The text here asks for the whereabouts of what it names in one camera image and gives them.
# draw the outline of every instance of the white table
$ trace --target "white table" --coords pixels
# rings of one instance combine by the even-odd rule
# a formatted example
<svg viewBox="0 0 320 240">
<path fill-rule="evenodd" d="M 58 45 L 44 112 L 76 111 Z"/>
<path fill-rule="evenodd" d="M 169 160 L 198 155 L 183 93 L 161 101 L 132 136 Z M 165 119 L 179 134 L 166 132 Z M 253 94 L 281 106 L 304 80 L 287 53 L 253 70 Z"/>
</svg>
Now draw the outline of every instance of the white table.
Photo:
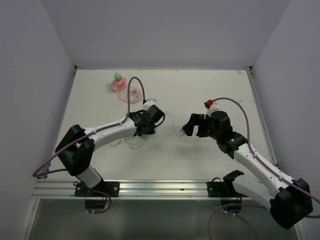
<svg viewBox="0 0 320 240">
<path fill-rule="evenodd" d="M 79 124 L 82 128 L 100 126 L 123 117 L 127 104 L 117 94 L 107 90 L 107 79 L 118 72 L 130 79 L 141 79 L 146 98 L 156 99 L 157 105 L 175 117 L 175 129 L 185 124 L 192 113 L 206 112 L 204 102 L 218 97 L 230 97 L 246 110 L 251 143 L 269 160 L 267 144 L 254 102 L 246 71 L 236 70 L 78 70 L 67 104 L 58 143 L 68 129 Z M 137 81 L 133 87 L 139 88 Z M 245 118 L 232 102 L 219 101 L 227 112 L 234 131 L 247 136 Z M 142 99 L 131 105 L 131 111 L 142 107 Z M 222 153 L 211 138 L 195 136 L 177 137 L 173 131 L 173 118 L 166 116 L 155 135 L 145 144 L 131 149 L 122 141 L 112 147 L 105 145 L 94 152 L 91 164 L 104 179 L 123 180 L 210 180 L 223 177 L 233 170 L 251 173 L 242 165 Z M 50 170 L 63 168 L 58 158 Z M 73 179 L 67 172 L 50 174 L 48 179 Z"/>
</svg>

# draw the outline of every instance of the gray floor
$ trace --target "gray floor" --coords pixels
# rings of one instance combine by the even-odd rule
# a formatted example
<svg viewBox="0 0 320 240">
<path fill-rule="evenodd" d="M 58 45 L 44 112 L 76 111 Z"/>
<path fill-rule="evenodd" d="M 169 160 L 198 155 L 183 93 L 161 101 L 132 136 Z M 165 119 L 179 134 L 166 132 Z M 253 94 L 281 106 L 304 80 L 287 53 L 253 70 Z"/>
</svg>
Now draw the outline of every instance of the gray floor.
<svg viewBox="0 0 320 240">
<path fill-rule="evenodd" d="M 103 214 L 85 213 L 84 200 L 40 201 L 30 240 L 207 240 L 207 222 L 217 201 L 114 200 Z M 277 225 L 265 209 L 245 207 L 259 240 L 297 240 L 294 229 Z M 218 212 L 212 219 L 214 240 L 254 240 L 247 223 Z"/>
</svg>

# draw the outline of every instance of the gray wall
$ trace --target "gray wall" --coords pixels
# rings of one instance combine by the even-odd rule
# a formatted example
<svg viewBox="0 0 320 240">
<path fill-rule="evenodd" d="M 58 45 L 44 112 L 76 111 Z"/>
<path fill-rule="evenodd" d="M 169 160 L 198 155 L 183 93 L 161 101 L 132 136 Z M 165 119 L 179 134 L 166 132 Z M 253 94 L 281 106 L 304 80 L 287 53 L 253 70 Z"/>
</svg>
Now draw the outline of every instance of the gray wall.
<svg viewBox="0 0 320 240">
<path fill-rule="evenodd" d="M 320 1 L 292 0 L 253 68 L 281 169 L 308 181 L 320 197 Z M 314 212 L 320 206 L 314 202 Z M 319 220 L 303 221 L 310 240 Z"/>
<path fill-rule="evenodd" d="M 15 240 L 32 172 L 53 150 L 73 65 L 38 0 L 2 0 L 0 29 L 0 239 Z"/>
<path fill-rule="evenodd" d="M 87 69 L 240 69 L 257 61 L 289 0 L 42 3 L 72 62 Z"/>
</svg>

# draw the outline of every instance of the red cap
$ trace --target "red cap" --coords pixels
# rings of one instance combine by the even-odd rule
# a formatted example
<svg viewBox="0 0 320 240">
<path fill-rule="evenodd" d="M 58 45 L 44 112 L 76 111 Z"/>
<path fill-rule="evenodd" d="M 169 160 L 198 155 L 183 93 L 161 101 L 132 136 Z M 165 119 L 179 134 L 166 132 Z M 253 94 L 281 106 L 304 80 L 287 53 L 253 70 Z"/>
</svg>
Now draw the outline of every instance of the red cap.
<svg viewBox="0 0 320 240">
<path fill-rule="evenodd" d="M 210 100 L 206 101 L 206 104 L 207 104 L 208 106 L 211 106 L 212 104 L 214 104 L 214 101 L 212 101 L 212 100 L 210 99 Z"/>
</svg>

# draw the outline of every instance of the purple cable sleeve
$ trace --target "purple cable sleeve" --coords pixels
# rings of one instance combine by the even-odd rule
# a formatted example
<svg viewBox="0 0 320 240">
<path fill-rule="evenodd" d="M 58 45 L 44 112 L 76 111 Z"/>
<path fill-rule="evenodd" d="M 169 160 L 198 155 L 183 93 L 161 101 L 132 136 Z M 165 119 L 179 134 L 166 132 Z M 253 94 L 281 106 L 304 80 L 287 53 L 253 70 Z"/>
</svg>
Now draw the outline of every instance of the purple cable sleeve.
<svg viewBox="0 0 320 240">
<path fill-rule="evenodd" d="M 105 209 L 103 209 L 103 210 L 101 210 L 101 211 L 94 211 L 94 212 L 90 212 L 90 211 L 88 211 L 89 213 L 93 213 L 93 214 L 103 214 L 103 213 L 105 213 L 106 211 L 108 211 L 109 210 L 109 208 L 111 207 L 111 204 L 112 204 L 112 201 L 111 201 L 111 197 L 109 196 L 109 194 L 107 194 L 107 193 L 105 193 L 105 192 L 103 192 L 103 191 L 97 191 L 97 190 L 94 190 L 94 189 L 92 189 L 92 188 L 90 188 L 90 187 L 88 187 L 84 182 L 82 182 L 83 183 L 83 185 L 84 185 L 84 187 L 85 187 L 85 189 L 87 189 L 88 191 L 90 191 L 90 192 L 92 192 L 92 193 L 96 193 L 96 194 L 101 194 L 101 195 L 103 195 L 103 196 L 105 196 L 105 200 L 107 200 L 107 198 L 109 199 L 109 206 L 107 207 L 107 208 L 105 208 Z"/>
<path fill-rule="evenodd" d="M 264 209 L 265 207 L 263 206 L 259 206 L 259 205 L 254 205 L 254 204 L 245 204 L 245 203 L 233 203 L 233 204 L 226 204 L 226 205 L 222 205 L 222 206 L 219 206 L 216 210 L 213 211 L 213 213 L 211 213 L 210 217 L 209 217 L 209 220 L 208 220 L 208 223 L 207 223 L 207 226 L 206 226 L 206 230 L 208 232 L 208 236 L 209 236 L 209 239 L 210 240 L 213 240 L 212 237 L 211 237 L 211 233 L 210 233 L 210 225 L 211 225 L 211 219 L 213 218 L 213 216 L 216 214 L 216 212 L 218 212 L 220 209 L 223 209 L 225 207 L 237 207 L 237 206 L 242 206 L 242 207 L 252 207 L 252 208 L 258 208 L 258 209 Z M 258 234 L 257 234 L 257 230 L 255 229 L 255 227 L 248 221 L 246 220 L 243 216 L 241 215 L 237 215 L 236 216 L 242 220 L 244 220 L 246 223 L 248 223 L 250 225 L 250 227 L 253 229 L 254 231 L 254 235 L 255 235 L 255 239 L 257 240 L 258 239 Z"/>
<path fill-rule="evenodd" d="M 103 130 L 106 130 L 106 129 L 109 129 L 109 128 L 113 128 L 113 127 L 116 127 L 116 126 L 119 126 L 120 124 L 123 124 L 129 117 L 129 113 L 130 113 L 130 85 L 131 85 L 131 82 L 136 79 L 139 81 L 140 85 L 141 85 L 141 88 L 142 88 L 142 93 L 143 93 L 143 101 L 146 100 L 146 95 L 145 95 L 145 88 L 141 82 L 141 80 L 139 78 L 137 78 L 136 76 L 133 76 L 130 80 L 129 80 L 129 83 L 128 83 L 128 90 L 127 90 L 127 99 L 128 99 L 128 108 L 127 108 L 127 112 L 126 112 L 126 115 L 125 115 L 125 118 L 122 120 L 121 123 L 115 123 L 115 124 L 112 124 L 112 125 L 108 125 L 108 126 L 104 126 L 104 127 L 101 127 L 99 129 L 97 129 L 96 131 L 97 132 L 100 132 L 100 131 L 103 131 Z M 59 156 L 63 151 L 65 151 L 66 149 L 70 148 L 71 146 L 77 144 L 78 142 L 81 142 L 82 140 L 84 140 L 85 138 L 88 138 L 90 137 L 91 135 L 95 134 L 94 132 L 89 132 L 88 134 L 70 142 L 69 144 L 65 145 L 63 148 L 61 148 L 59 151 L 57 151 L 55 154 L 53 154 L 45 163 L 43 163 L 41 166 L 39 166 L 32 174 L 33 177 L 40 177 L 40 176 L 44 176 L 44 175 L 47 175 L 47 174 L 52 174 L 52 173 L 57 173 L 57 172 L 62 172 L 64 171 L 64 169 L 57 169 L 57 170 L 53 170 L 53 171 L 48 171 L 48 172 L 44 172 L 44 173 L 38 173 L 41 169 L 43 169 L 48 163 L 50 163 L 55 157 Z"/>
<path fill-rule="evenodd" d="M 245 122 L 246 122 L 246 131 L 247 131 L 247 141 L 248 141 L 248 147 L 249 147 L 249 150 L 250 152 L 254 155 L 254 150 L 252 149 L 252 146 L 251 146 L 251 141 L 250 141 L 250 128 L 249 128 L 249 119 L 248 119 L 248 116 L 246 114 L 246 111 L 244 110 L 244 108 L 235 100 L 233 100 L 232 98 L 229 98 L 229 97 L 219 97 L 219 98 L 216 98 L 214 99 L 213 101 L 218 101 L 218 100 L 229 100 L 233 103 L 235 103 L 240 109 L 241 111 L 243 112 L 243 115 L 244 115 L 244 118 L 245 118 Z M 258 162 L 264 166 L 269 172 L 271 172 L 273 175 L 275 175 L 278 179 L 280 179 L 280 175 L 278 173 L 276 173 L 275 171 L 273 171 L 268 165 L 266 165 L 261 159 L 260 157 L 256 157 L 255 159 L 258 160 Z M 286 184 L 290 185 L 291 187 L 295 188 L 296 190 L 302 192 L 303 194 L 307 195 L 308 197 L 314 199 L 317 203 L 320 204 L 320 199 L 317 198 L 316 196 L 314 196 L 313 194 L 301 189 L 300 187 L 294 185 L 292 182 L 282 178 L 282 181 L 284 181 Z M 310 219 L 319 219 L 320 218 L 320 215 L 315 215 L 315 216 L 306 216 L 306 218 L 310 218 Z"/>
</svg>

